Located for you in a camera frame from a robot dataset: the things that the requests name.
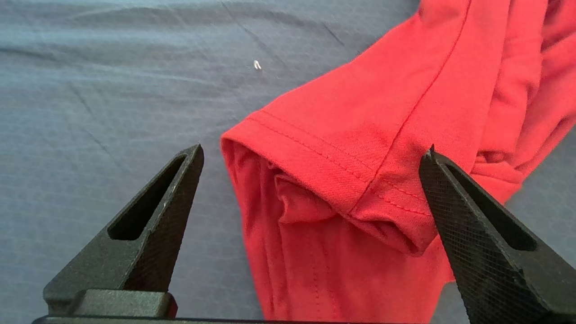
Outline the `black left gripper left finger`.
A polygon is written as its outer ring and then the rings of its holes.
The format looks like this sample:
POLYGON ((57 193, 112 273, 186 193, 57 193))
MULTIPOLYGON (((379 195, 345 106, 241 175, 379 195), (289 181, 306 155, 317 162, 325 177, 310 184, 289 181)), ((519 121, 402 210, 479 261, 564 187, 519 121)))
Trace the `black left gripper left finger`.
POLYGON ((176 154, 47 283, 49 315, 64 315, 89 289, 166 293, 203 164, 200 145, 176 154))

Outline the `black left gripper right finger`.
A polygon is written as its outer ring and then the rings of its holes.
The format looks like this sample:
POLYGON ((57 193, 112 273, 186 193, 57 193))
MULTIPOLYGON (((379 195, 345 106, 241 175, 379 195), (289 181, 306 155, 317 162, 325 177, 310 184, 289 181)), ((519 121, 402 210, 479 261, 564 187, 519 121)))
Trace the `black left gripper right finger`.
POLYGON ((419 178, 472 324, 573 324, 576 271, 431 147, 419 178))

